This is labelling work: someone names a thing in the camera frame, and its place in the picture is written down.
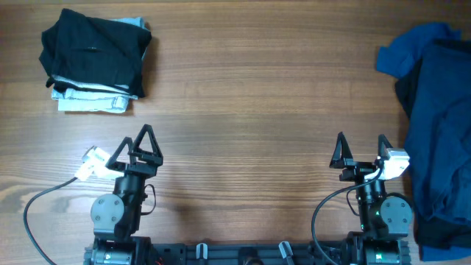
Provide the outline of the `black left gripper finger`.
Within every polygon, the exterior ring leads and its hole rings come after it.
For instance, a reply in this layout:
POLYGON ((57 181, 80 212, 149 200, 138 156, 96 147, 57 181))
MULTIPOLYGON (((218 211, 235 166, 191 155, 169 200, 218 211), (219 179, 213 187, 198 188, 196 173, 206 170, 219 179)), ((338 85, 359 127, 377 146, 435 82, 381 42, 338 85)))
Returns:
POLYGON ((116 151, 111 155, 110 159, 106 162, 105 167, 109 170, 116 172, 124 172, 129 165, 133 164, 133 157, 129 154, 132 149, 132 139, 130 137, 125 137, 120 143, 116 151), (128 162, 118 161, 121 153, 124 151, 125 147, 128 147, 126 152, 127 157, 129 158, 128 162))
POLYGON ((158 146, 152 126, 145 124, 135 138, 130 155, 137 160, 152 164, 162 165, 163 154, 158 146))

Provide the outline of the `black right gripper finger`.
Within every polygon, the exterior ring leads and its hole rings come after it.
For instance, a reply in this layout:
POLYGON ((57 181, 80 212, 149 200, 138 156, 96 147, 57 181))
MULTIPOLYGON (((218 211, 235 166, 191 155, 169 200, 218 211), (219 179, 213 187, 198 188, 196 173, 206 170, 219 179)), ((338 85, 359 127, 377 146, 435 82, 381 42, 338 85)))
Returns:
POLYGON ((384 134, 378 136, 378 160, 388 160, 390 158, 389 151, 392 148, 389 140, 384 134))
POLYGON ((344 169, 349 166, 354 166, 353 155, 344 133, 340 132, 337 135, 336 146, 329 167, 332 169, 344 169))

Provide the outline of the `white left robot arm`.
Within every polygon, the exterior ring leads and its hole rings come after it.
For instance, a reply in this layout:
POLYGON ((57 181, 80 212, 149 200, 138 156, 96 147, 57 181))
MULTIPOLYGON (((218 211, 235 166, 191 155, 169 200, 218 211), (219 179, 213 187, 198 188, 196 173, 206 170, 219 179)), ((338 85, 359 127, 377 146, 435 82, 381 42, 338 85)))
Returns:
POLYGON ((122 173, 111 194, 96 199, 91 207, 93 245, 85 250, 84 265, 154 264, 155 249, 149 237, 135 236, 147 194, 146 183, 163 165, 163 154, 152 126, 145 124, 135 139, 126 137, 105 167, 122 173))

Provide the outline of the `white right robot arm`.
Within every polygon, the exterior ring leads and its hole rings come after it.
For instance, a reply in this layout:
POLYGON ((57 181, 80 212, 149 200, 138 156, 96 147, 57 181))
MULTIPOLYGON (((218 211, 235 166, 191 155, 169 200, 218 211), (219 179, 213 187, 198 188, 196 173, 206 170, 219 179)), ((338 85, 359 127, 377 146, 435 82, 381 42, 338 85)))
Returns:
POLYGON ((400 177, 409 166, 404 149, 394 148, 378 136, 378 156, 373 162, 353 158, 344 133, 337 136, 330 168, 341 169, 340 181, 354 183, 361 230, 348 233, 340 246, 340 264, 407 264, 408 235, 413 207, 402 194, 388 193, 385 182, 400 177))

